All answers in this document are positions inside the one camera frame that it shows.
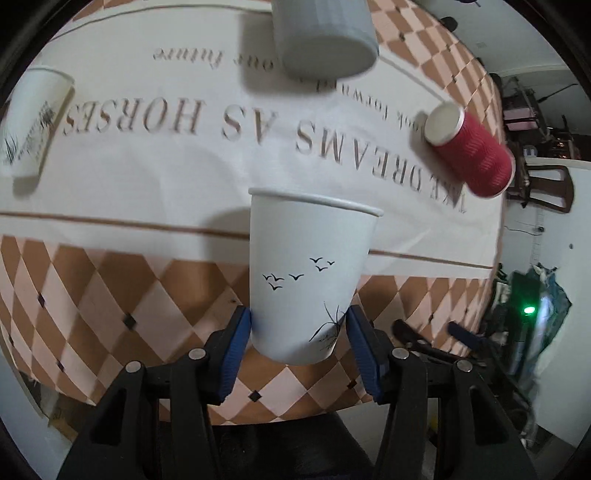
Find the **white wall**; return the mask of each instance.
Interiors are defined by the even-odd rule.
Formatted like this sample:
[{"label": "white wall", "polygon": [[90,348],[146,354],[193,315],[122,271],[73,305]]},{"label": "white wall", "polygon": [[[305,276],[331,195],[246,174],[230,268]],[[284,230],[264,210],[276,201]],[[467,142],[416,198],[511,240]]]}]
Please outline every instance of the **white wall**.
[{"label": "white wall", "polygon": [[[544,210],[545,232],[539,238],[505,229],[501,258],[506,272],[525,271],[534,241],[540,239],[539,262],[558,268],[556,279],[573,303],[558,337],[538,362],[535,408],[540,426],[577,446],[591,423],[591,170],[571,168],[570,174],[575,187],[571,212]],[[525,223],[535,225],[536,210],[511,202],[505,224],[533,231]]]},{"label": "white wall", "polygon": [[533,236],[536,234],[536,220],[535,207],[523,209],[519,202],[508,202],[501,245],[501,263],[505,273],[515,270],[525,273],[529,270],[534,240],[537,239]]}]

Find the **screw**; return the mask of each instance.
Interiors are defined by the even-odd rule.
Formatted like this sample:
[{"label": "screw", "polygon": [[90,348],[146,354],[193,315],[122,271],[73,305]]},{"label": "screw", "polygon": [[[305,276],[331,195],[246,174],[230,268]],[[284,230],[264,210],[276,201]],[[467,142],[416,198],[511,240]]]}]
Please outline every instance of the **screw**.
[{"label": "screw", "polygon": [[125,371],[129,374],[136,373],[140,368],[142,368],[142,364],[139,363],[137,360],[133,360],[125,365]]},{"label": "screw", "polygon": [[191,360],[201,360],[202,358],[205,358],[206,355],[207,353],[203,348],[194,348],[189,352],[189,358]]},{"label": "screw", "polygon": [[468,373],[472,371],[472,364],[468,360],[460,360],[456,365],[462,372]]},{"label": "screw", "polygon": [[394,358],[398,358],[399,360],[406,360],[408,358],[408,350],[405,348],[395,348],[392,350],[392,356]]}]

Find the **white paper cup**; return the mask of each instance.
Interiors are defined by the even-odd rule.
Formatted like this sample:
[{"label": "white paper cup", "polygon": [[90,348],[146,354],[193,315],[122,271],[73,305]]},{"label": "white paper cup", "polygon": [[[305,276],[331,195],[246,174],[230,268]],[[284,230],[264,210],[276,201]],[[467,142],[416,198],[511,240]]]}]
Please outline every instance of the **white paper cup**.
[{"label": "white paper cup", "polygon": [[320,195],[249,193],[252,343],[280,363],[320,362],[332,353],[384,213]]},{"label": "white paper cup", "polygon": [[0,175],[39,174],[54,121],[74,79],[48,67],[29,68],[12,92],[0,132]]}]

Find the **wall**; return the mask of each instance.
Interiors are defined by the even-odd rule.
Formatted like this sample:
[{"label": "wall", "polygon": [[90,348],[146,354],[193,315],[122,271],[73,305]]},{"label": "wall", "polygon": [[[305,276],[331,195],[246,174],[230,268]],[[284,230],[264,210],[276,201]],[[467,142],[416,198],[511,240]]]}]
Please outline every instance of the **wall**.
[{"label": "wall", "polygon": [[0,349],[0,417],[37,475],[42,480],[53,480],[71,444],[47,426],[47,417],[36,411],[32,402]]},{"label": "wall", "polygon": [[[573,303],[563,328],[538,362],[540,392],[535,410],[540,426],[576,446],[591,423],[591,170],[571,168],[570,173],[575,186],[571,212],[545,210],[545,232],[539,238],[505,229],[501,258],[505,271],[523,271],[534,241],[541,240],[536,257],[547,268],[558,268],[556,279]],[[506,225],[523,230],[531,227],[517,222],[535,225],[536,208],[519,210],[520,205],[511,202]]]}]

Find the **gray cup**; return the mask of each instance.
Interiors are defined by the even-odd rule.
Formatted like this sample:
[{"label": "gray cup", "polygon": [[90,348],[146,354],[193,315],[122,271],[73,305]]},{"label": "gray cup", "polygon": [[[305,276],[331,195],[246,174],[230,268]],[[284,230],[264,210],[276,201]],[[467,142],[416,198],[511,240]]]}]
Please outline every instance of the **gray cup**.
[{"label": "gray cup", "polygon": [[273,26],[277,54],[294,77],[350,77],[378,58],[366,0],[273,0]]}]

